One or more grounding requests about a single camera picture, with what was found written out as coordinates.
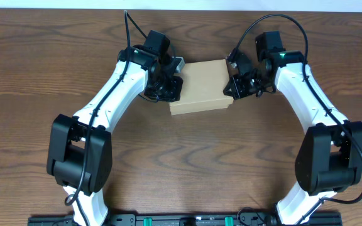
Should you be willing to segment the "cardboard box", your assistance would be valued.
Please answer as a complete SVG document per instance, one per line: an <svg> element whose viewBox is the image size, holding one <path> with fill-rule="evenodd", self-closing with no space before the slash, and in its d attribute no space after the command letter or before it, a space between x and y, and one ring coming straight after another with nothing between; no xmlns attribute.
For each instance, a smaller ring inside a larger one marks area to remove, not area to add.
<svg viewBox="0 0 362 226"><path fill-rule="evenodd" d="M187 63L180 77L183 79L180 100L170 103L171 115L207 110L226 109L234 102L223 94L229 82L225 60Z"/></svg>

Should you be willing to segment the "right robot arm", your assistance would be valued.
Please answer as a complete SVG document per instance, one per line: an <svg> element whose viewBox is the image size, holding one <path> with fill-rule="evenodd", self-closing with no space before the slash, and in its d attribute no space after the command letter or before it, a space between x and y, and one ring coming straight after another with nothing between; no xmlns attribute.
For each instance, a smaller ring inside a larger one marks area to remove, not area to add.
<svg viewBox="0 0 362 226"><path fill-rule="evenodd" d="M287 196L265 214L264 225L327 225L332 217L315 211L334 195L360 182L362 122L351 122L329 101L300 51L287 51L279 32L255 39L259 65L235 47L227 57L237 74L224 95L244 97L281 92L298 117L305 136L295 160L296 182Z"/></svg>

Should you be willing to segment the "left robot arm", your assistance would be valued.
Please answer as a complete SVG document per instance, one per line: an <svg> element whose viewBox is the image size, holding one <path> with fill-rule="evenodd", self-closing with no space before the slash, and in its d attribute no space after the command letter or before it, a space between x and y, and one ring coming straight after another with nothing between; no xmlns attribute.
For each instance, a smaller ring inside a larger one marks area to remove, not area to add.
<svg viewBox="0 0 362 226"><path fill-rule="evenodd" d="M142 45L119 52L110 79L73 116L60 114L52 123L47 173L67 192L72 225L105 225L109 210L103 186L112 168L112 132L130 103L144 94L153 102L180 100L182 57L168 54L170 40L151 30Z"/></svg>

